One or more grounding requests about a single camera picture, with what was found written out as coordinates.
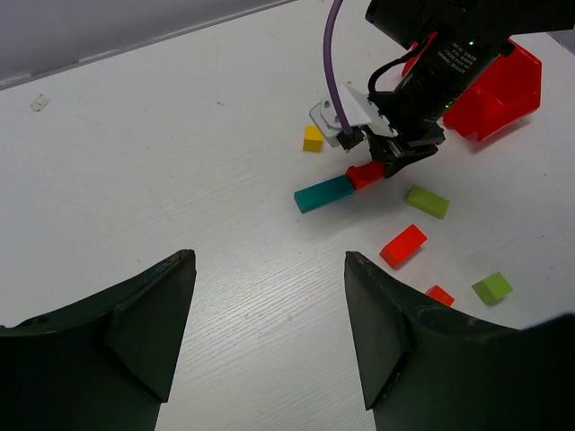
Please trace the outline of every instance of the black cable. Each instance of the black cable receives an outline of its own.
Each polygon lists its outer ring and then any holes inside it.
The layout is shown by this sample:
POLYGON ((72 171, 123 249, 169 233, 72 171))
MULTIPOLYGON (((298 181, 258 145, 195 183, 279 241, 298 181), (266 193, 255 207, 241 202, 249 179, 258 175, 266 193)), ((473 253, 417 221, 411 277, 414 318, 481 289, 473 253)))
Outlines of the black cable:
POLYGON ((394 61, 387 63, 386 65, 381 66, 380 68, 378 68, 370 77, 369 77, 369 81, 367 82, 367 89, 369 91, 369 95, 373 95, 376 94, 376 84, 377 84, 377 80, 379 78, 381 78, 381 75, 383 75, 385 72, 387 72, 389 69, 391 69, 392 67, 401 65, 403 63, 408 62, 409 60, 411 60, 412 58, 418 56, 421 51, 427 46, 427 41, 421 43, 420 45, 417 46, 416 49, 414 49, 413 51, 408 52, 407 54, 405 54, 403 57, 400 58, 396 58, 394 61))

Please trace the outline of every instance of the wooden block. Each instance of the wooden block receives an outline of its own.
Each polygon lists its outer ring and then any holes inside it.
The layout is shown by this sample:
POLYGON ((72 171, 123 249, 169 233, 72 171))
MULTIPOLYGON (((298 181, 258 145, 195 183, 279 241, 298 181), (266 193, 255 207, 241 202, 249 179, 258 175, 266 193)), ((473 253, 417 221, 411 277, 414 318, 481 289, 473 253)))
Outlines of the wooden block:
POLYGON ((362 166, 350 166, 346 172, 355 190, 363 189, 369 184, 381 180, 384 174, 383 164, 375 160, 362 166))
POLYGON ((390 267, 396 269, 421 247, 427 239, 427 236, 415 224, 412 224, 389 242, 379 255, 390 267))
POLYGON ((496 272, 473 285, 473 290, 486 305, 492 305, 513 292, 513 287, 500 272, 496 272))
POLYGON ((323 135, 316 126, 306 126, 304 134, 304 151, 322 151, 323 135))
POLYGON ((431 193, 423 187, 413 186, 407 197, 407 205, 423 211, 431 216, 443 219, 449 207, 449 201, 440 195, 431 193))
POLYGON ((451 304, 456 300, 453 296, 451 296, 438 285, 431 287, 431 289, 428 290, 425 295, 435 299, 436 301, 440 301, 442 304, 448 307, 450 307, 451 304))
POLYGON ((294 194, 297 206, 302 213, 330 204, 353 193, 353 184, 345 175, 320 182, 294 194))

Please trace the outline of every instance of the small red block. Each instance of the small red block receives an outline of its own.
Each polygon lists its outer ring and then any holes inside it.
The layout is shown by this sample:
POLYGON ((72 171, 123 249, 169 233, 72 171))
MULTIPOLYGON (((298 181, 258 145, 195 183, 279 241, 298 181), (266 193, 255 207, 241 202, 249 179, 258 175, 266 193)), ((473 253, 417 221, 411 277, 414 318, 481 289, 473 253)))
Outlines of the small red block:
POLYGON ((415 224, 401 232, 387 244, 379 255, 387 264, 396 269, 428 239, 415 224))
POLYGON ((385 169, 383 164, 374 160, 363 166, 350 166, 345 173, 351 180, 353 188, 359 190, 381 180, 384 177, 385 169))
POLYGON ((440 301, 442 304, 447 305, 448 307, 455 301, 455 298, 443 290, 441 287, 435 285, 428 290, 425 295, 429 296, 430 298, 435 299, 436 301, 440 301))

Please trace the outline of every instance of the red container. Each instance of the red container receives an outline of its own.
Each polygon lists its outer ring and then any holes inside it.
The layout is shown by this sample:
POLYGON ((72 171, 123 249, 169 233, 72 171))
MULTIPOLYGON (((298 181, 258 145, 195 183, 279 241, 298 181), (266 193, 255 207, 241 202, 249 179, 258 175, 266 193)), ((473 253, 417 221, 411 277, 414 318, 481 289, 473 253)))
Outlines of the red container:
MULTIPOLYGON (((541 61, 517 43, 509 57, 499 56, 446 112, 443 121, 461 136, 493 135, 541 105, 541 61)), ((410 60, 403 75, 417 58, 410 60)))

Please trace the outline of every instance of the white wood grain surface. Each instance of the white wood grain surface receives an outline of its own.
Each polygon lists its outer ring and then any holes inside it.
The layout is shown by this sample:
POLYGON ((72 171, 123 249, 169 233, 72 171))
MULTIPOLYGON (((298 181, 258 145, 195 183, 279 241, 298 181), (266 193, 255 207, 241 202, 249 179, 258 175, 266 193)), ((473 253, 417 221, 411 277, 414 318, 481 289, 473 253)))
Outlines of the white wood grain surface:
MULTIPOLYGON (((522 328, 575 308, 575 57, 544 61, 543 107, 482 151, 438 155, 299 214, 293 193, 368 160, 301 151, 325 92, 329 3, 301 0, 0 92, 0 320, 13 325, 131 277, 180 248, 198 280, 164 430, 373 430, 343 290, 346 250, 377 253, 411 223, 429 237, 398 271, 454 307, 522 328), (51 99, 42 112, 31 103, 51 99), (420 184, 443 221, 404 204, 420 184), (515 287, 487 308, 471 285, 515 287)), ((336 75, 364 89, 403 51, 346 2, 336 75)), ((395 85, 399 69, 382 79, 395 85)))

